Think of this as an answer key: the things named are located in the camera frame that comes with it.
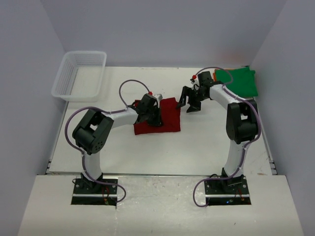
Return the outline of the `red t shirt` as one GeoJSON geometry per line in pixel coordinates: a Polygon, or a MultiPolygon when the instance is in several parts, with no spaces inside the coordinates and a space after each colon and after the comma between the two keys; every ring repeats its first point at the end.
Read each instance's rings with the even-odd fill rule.
{"type": "Polygon", "coordinates": [[[169,133],[169,132],[180,132],[180,114],[181,109],[177,107],[177,101],[175,97],[162,99],[160,102],[161,107],[161,119],[163,125],[160,127],[150,126],[148,123],[142,122],[134,124],[134,134],[154,134],[154,133],[169,133]]]}

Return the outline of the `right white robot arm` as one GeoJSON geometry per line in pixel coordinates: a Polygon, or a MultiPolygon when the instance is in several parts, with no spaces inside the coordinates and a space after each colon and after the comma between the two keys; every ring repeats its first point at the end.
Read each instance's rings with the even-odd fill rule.
{"type": "Polygon", "coordinates": [[[189,105],[187,113],[201,111],[201,102],[216,101],[226,110],[226,133],[230,139],[228,158],[219,177],[209,177],[207,181],[220,186],[224,193],[231,193],[244,178],[243,165],[250,145],[261,135],[261,124],[257,103],[241,98],[227,88],[233,82],[215,81],[209,71],[198,71],[191,78],[191,87],[184,86],[177,108],[189,105]]]}

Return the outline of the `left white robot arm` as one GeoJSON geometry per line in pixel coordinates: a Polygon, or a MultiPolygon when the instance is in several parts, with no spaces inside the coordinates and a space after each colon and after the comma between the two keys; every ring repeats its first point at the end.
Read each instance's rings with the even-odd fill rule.
{"type": "Polygon", "coordinates": [[[125,109],[106,112],[100,108],[87,107],[83,118],[72,132],[74,147],[82,153],[83,176],[86,178],[85,188],[91,193],[102,189],[100,168],[100,151],[104,147],[110,131],[124,125],[147,122],[149,125],[162,126],[160,102],[161,94],[145,94],[142,99],[125,109]]]}

